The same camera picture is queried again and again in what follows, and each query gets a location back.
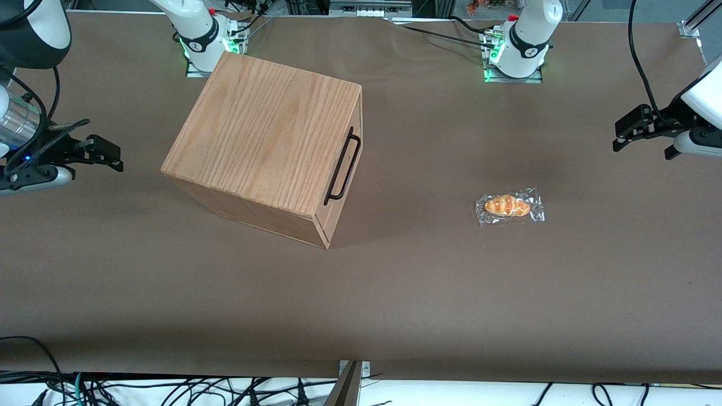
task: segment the metal mounting plate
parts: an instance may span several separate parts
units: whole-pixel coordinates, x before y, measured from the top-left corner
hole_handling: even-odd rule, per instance
[[[479,40],[482,43],[489,43],[497,45],[499,39],[485,34],[479,34]],[[499,68],[490,62],[491,54],[494,49],[480,47],[482,49],[482,64],[484,66],[484,81],[485,82],[499,82],[499,83],[542,83],[542,68],[536,68],[533,74],[528,77],[517,78],[509,77],[502,73]]]

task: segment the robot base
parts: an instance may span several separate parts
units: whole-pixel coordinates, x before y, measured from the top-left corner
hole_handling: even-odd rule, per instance
[[[479,34],[479,40],[482,43],[489,43],[494,46],[499,45],[499,37],[493,35],[489,30],[485,34]],[[499,68],[490,62],[491,55],[494,53],[495,48],[481,47],[482,49],[482,63],[484,66],[484,81],[485,82],[499,82],[499,83],[542,83],[542,68],[536,68],[533,74],[523,78],[510,77],[503,74]]]
[[[226,48],[226,51],[245,55],[248,52],[248,40],[251,37],[249,35],[249,32],[251,30],[248,28],[250,23],[236,20],[228,20],[227,24],[228,26],[226,29],[226,33],[235,34],[226,34],[224,36],[223,44]],[[211,72],[200,70],[195,65],[193,65],[191,59],[188,57],[188,52],[185,51],[185,49],[183,54],[186,57],[186,77],[211,76]]]

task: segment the metal cylinder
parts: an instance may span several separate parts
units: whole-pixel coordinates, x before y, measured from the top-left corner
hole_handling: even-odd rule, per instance
[[[40,113],[30,103],[0,87],[0,113],[3,110],[5,114],[0,118],[0,142],[9,146],[11,150],[16,150],[35,135],[40,123]]]

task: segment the wood grain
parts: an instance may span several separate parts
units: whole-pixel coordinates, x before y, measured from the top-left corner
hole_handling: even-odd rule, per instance
[[[229,220],[280,234],[313,246],[328,248],[329,241],[319,233],[317,219],[307,219],[274,207],[239,199],[222,191],[208,189],[191,182],[170,178],[195,200],[213,213]]]
[[[226,53],[162,172],[309,219],[361,86]]]
[[[353,181],[354,174],[356,173],[356,168],[358,168],[358,161],[361,159],[361,154],[363,152],[363,127],[362,127],[362,97],[359,96],[358,102],[356,104],[356,107],[354,108],[354,113],[351,115],[351,121],[349,122],[349,127],[353,127],[354,131],[353,133],[357,135],[361,139],[361,149],[359,150],[359,154],[356,157],[356,165],[354,165],[352,171],[351,171],[351,178],[349,179],[349,184]],[[349,144],[349,148],[346,151],[346,155],[343,158],[343,162],[341,164],[341,169],[339,170],[339,175],[336,178],[336,183],[334,184],[334,187],[332,189],[333,194],[339,194],[341,193],[342,187],[344,185],[344,179],[346,176],[346,173],[349,171],[349,166],[351,165],[351,159],[354,155],[354,148],[356,147],[355,142],[351,141]],[[331,176],[329,176],[329,180],[327,181],[327,184],[331,183],[331,178],[333,177],[333,173]],[[344,203],[346,202],[346,198],[348,196],[348,191],[344,196],[339,200],[329,200],[328,204],[323,204],[323,201],[325,199],[321,200],[321,203],[318,206],[318,209],[316,210],[316,218],[318,219],[319,223],[321,224],[321,228],[323,230],[324,237],[326,240],[331,241],[331,239],[334,237],[334,232],[336,231],[336,225],[338,224],[339,218],[341,217],[341,210],[344,208]]]

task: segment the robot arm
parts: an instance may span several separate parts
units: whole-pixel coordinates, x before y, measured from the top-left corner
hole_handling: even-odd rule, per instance
[[[710,64],[699,79],[681,91],[669,106],[654,114],[647,104],[639,105],[615,124],[619,152],[631,141],[656,137],[674,138],[664,150],[671,160],[682,153],[722,157],[722,57]]]
[[[223,51],[238,52],[239,43],[245,46],[248,25],[212,15],[202,0],[150,1],[173,22],[188,59],[201,71],[212,71]],[[0,65],[55,68],[70,45],[70,26],[60,0],[0,1]],[[0,196],[67,184],[75,178],[68,166],[72,163],[99,163],[123,171],[120,147],[98,135],[85,141],[70,137],[69,132],[87,120],[58,126],[30,100],[0,87],[0,157],[6,158],[0,166]]]
[[[68,53],[70,42],[70,26],[60,0],[0,2],[0,65],[55,68]],[[0,196],[67,184],[75,178],[75,170],[68,166],[72,163],[99,163],[123,171],[118,146],[94,134],[85,141],[70,137],[88,120],[69,126],[53,123],[37,95],[12,79],[30,96],[20,97],[0,87],[0,157],[6,158],[5,165],[0,165]],[[33,98],[39,109],[30,103]]]

